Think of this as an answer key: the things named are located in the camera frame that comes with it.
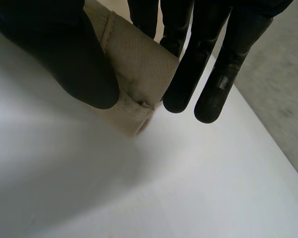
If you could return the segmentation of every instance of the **black glove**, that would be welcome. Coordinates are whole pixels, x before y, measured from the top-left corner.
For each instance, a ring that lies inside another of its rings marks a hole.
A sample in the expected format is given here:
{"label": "black glove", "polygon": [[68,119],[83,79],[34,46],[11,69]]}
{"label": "black glove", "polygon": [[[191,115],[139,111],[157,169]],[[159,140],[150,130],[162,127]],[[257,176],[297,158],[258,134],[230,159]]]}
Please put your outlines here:
{"label": "black glove", "polygon": [[214,122],[250,48],[272,23],[273,16],[291,2],[195,0],[189,45],[163,97],[166,109],[173,113],[185,110],[230,15],[222,49],[194,110],[199,121]]}
{"label": "black glove", "polygon": [[70,95],[108,109],[119,99],[118,82],[84,2],[0,0],[0,32],[41,62]]}

